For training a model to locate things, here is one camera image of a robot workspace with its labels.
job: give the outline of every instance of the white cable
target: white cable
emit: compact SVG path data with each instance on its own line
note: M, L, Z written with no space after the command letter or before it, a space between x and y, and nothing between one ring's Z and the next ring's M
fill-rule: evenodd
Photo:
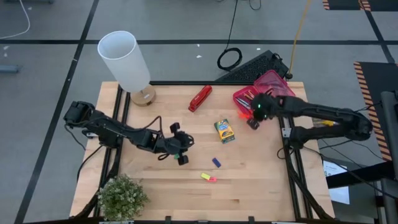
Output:
M27 12L26 12L25 7L24 7L24 5L23 5L23 3L22 3L22 0L19 0L19 2L21 3L22 10L24 10L24 13L25 13L25 16L26 16L26 19L27 19L27 29L26 29L24 32L20 32L19 34L7 36L7 37L0 37L0 40L1 40L1 39L10 38L10 37L16 37L16 36L18 36L18 35L25 34L26 32L29 31L29 29L30 29L30 20L29 20L29 16L27 15Z

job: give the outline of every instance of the red stapler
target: red stapler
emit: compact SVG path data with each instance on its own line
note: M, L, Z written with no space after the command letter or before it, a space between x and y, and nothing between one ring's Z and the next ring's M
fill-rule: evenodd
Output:
M193 98L191 101L188 110L191 112L194 112L195 110L198 109L198 107L204 102L204 100L207 98L207 96L211 93L212 88L210 85L205 85L203 89L200 90L200 92Z

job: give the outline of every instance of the wooden tabletop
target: wooden tabletop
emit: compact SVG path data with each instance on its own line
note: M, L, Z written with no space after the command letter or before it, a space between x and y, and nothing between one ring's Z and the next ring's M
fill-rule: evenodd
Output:
M97 110L112 115L117 87L116 82L102 84ZM290 82L289 87L297 97L307 100L303 83ZM169 126L179 122L181 130L195 138L195 145L186 153L189 163L184 166L179 166L172 156L158 161L158 155L137 149L124 140L119 173L142 179L151 200L137 220L164 220L170 215L172 220L246 221L248 216L254 216L256 221L293 221L285 161L276 156L282 147L278 120L264 121L253 131L239 118L232 94L243 86L213 86L210 96L192 113L187 110L189 102L201 88L155 86L155 103L147 107L130 103L128 125L140 128L161 115L166 137L171 136ZM228 119L236 138L226 144L221 143L214 127L222 119ZM295 118L295 125L310 128L312 120ZM150 128L159 129L159 123ZM316 141L309 141L306 146L318 150ZM97 139L89 140L85 158L97 147ZM104 152L93 156L81 170L71 215L80 212L98 188ZM309 191L334 216L319 155L304 150L301 153ZM211 161L214 157L221 162L220 168ZM200 177L202 172L216 177L217 182L206 182ZM302 194L299 190L297 194L304 217Z

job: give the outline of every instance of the black keyboard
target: black keyboard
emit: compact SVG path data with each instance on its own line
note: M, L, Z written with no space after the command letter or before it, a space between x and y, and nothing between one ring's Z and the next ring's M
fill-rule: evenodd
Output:
M267 50L216 81L254 81L269 70L275 70L281 78L285 78L289 68L277 54Z

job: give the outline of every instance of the orange and black stripe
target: orange and black stripe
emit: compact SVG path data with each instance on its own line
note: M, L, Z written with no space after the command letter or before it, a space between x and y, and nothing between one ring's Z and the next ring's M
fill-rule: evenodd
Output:
M354 69L356 76L359 81L359 87L361 88L361 92L363 95L363 99L365 104L368 106L373 105L372 97L369 92L368 85L366 84L365 77L363 75L362 67L359 62L354 62ZM374 106L368 109L369 119L372 122L374 133L376 134L377 144L379 145L379 149L381 152L381 156L385 161L391 161L390 150L387 147L386 138L384 137L383 131L381 130L379 118L377 118L376 109Z
M329 10L329 9L330 9L329 1L328 1L328 0L322 0L322 3L323 3L323 8L324 8L324 9L326 9L326 10Z
M361 10L366 10L370 11L371 10L371 5L369 4L368 0L358 0L359 6L361 7Z

